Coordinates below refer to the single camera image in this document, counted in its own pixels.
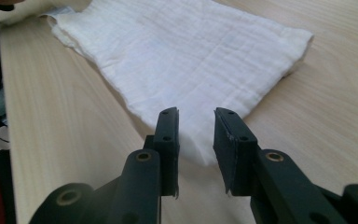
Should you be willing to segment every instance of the screw hole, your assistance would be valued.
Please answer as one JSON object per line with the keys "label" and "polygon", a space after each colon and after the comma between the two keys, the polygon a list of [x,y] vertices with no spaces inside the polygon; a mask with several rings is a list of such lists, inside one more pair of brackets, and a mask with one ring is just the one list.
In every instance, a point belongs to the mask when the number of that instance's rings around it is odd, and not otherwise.
{"label": "screw hole", "polygon": [[121,222],[123,224],[135,224],[138,223],[139,216],[134,213],[127,213],[121,217]]}
{"label": "screw hole", "polygon": [[137,161],[148,161],[152,158],[152,155],[148,152],[141,152],[138,155],[136,155]]}
{"label": "screw hole", "polygon": [[328,218],[322,214],[319,213],[310,213],[310,220],[312,220],[314,223],[318,224],[329,224],[330,221]]}
{"label": "screw hole", "polygon": [[276,152],[267,153],[266,157],[270,161],[283,161],[283,156],[281,154],[276,153]]}
{"label": "screw hole", "polygon": [[67,206],[77,202],[81,198],[81,191],[78,189],[68,189],[57,197],[57,205]]}

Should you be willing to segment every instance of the muslin cloth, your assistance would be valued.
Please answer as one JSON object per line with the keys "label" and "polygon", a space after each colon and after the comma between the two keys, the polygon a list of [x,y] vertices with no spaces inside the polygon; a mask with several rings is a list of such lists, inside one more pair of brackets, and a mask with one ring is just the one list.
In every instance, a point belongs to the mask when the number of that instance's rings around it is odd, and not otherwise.
{"label": "muslin cloth", "polygon": [[53,33],[96,63],[149,127],[177,106],[180,153],[203,165],[216,163],[213,111],[244,118],[312,40],[308,31],[211,0],[94,0],[55,18]]}

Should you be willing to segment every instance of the wooden surface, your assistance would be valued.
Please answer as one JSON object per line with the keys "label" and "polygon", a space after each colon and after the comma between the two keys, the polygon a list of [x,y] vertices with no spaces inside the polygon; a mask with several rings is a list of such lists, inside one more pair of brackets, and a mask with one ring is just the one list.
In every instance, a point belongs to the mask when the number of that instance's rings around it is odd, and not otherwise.
{"label": "wooden surface", "polygon": [[[358,1],[220,2],[315,34],[305,62],[245,121],[262,148],[288,153],[315,184],[340,194],[358,183]],[[27,223],[57,187],[98,188],[120,175],[152,132],[45,19],[3,26],[0,40],[17,215]],[[249,199],[225,195],[217,166],[180,160],[179,185],[177,201],[163,199],[162,223],[255,222]]]}

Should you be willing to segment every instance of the wood grain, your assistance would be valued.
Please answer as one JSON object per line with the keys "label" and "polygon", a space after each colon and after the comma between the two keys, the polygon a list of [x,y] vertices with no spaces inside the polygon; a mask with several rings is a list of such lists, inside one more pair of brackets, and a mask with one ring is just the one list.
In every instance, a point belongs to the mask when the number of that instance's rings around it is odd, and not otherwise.
{"label": "wood grain", "polygon": [[[245,121],[261,147],[288,153],[315,184],[341,193],[358,183],[358,1],[219,2],[315,34],[304,63]],[[18,221],[27,223],[57,187],[98,188],[120,175],[151,131],[44,19],[4,26],[0,40]],[[181,160],[180,173],[162,223],[255,222],[248,199],[224,194],[217,166]]]}

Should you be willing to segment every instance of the folded towel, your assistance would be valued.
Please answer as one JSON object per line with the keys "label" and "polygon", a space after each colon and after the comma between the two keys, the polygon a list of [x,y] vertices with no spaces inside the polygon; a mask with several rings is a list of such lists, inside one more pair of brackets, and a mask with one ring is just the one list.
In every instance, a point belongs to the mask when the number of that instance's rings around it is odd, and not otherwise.
{"label": "folded towel", "polygon": [[181,155],[216,163],[216,107],[245,117],[304,56],[312,34],[211,0],[94,0],[53,33],[97,64],[151,128],[180,110]]}

